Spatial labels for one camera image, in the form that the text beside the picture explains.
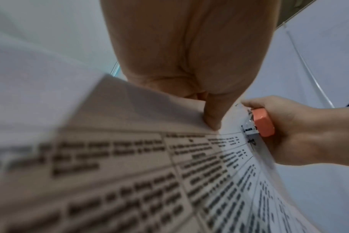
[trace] paper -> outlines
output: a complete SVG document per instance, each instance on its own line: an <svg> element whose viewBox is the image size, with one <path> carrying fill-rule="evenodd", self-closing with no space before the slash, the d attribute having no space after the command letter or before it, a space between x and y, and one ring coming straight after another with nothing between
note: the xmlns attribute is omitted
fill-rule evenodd
<svg viewBox="0 0 349 233"><path fill-rule="evenodd" d="M0 42L0 233L316 233L247 112Z"/></svg>

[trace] orange plastic cap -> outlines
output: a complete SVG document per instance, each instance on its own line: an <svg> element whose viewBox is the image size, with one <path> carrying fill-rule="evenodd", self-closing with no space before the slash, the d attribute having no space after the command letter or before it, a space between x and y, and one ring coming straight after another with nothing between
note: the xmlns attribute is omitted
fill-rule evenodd
<svg viewBox="0 0 349 233"><path fill-rule="evenodd" d="M251 110L254 115L255 126L262 137L269 137L275 133L274 125L265 108Z"/></svg>

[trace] wall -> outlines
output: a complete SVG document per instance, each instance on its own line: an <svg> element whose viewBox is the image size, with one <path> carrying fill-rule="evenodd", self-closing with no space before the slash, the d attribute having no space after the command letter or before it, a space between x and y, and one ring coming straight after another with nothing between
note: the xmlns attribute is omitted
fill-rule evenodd
<svg viewBox="0 0 349 233"><path fill-rule="evenodd" d="M335 107L349 103L349 0L317 0L286 24L297 49ZM324 107L293 45L280 27L247 97L279 95ZM349 233L349 167L279 166L302 212L324 232Z"/></svg>
<svg viewBox="0 0 349 233"><path fill-rule="evenodd" d="M99 1L0 0L0 32L107 73L117 60Z"/></svg>

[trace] forearm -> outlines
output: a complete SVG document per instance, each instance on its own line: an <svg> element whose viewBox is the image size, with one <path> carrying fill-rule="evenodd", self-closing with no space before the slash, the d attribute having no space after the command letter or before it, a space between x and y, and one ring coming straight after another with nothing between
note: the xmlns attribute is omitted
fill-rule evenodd
<svg viewBox="0 0 349 233"><path fill-rule="evenodd" d="M349 107L318 111L312 128L321 162L349 166Z"/></svg>

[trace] human hand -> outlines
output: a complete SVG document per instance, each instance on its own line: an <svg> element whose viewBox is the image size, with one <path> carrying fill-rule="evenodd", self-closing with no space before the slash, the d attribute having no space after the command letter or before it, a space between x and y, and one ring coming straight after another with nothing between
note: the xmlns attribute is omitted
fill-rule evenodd
<svg viewBox="0 0 349 233"><path fill-rule="evenodd" d="M306 165L325 161L321 147L315 143L321 133L315 123L322 109L278 96L244 100L242 104L251 108L263 107L268 112L275 134L263 140L277 163Z"/></svg>
<svg viewBox="0 0 349 233"><path fill-rule="evenodd" d="M101 0L114 52L130 82L205 100L214 130L255 79L279 0Z"/></svg>

